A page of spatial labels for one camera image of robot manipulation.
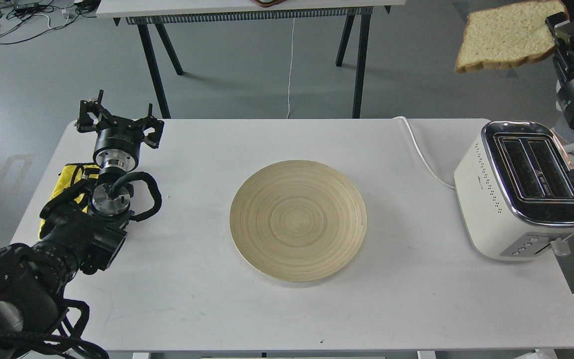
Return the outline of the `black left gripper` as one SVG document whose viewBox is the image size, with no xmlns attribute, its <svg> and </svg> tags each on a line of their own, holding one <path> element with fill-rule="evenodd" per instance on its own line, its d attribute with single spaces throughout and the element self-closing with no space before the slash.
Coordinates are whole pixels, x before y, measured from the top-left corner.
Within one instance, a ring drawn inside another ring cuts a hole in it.
<svg viewBox="0 0 574 359">
<path fill-rule="evenodd" d="M 79 133 L 96 132 L 93 161 L 100 168 L 135 169 L 139 164 L 141 143 L 159 148 L 164 120 L 153 116 L 153 104 L 148 104 L 146 116 L 137 120 L 114 120 L 102 105 L 104 91 L 90 100 L 80 100 L 76 129 Z"/>
</svg>

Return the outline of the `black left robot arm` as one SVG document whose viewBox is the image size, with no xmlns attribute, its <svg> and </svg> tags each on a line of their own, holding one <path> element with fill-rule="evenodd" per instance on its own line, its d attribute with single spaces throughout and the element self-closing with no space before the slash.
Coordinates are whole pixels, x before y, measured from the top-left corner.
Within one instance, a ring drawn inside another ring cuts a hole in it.
<svg viewBox="0 0 574 359">
<path fill-rule="evenodd" d="M 95 168 L 80 166 L 68 187 L 46 203 L 34 245 L 0 248 L 0 359 L 28 352 L 72 359 L 107 359 L 100 346 L 82 339 L 90 308 L 67 299 L 65 288 L 77 273 L 103 271 L 118 255 L 130 222 L 161 209 L 153 177 L 137 171 L 141 145 L 157 149 L 164 121 L 152 114 L 137 120 L 112 115 L 96 99 L 82 100 L 75 123 L 95 133 Z"/>
</svg>

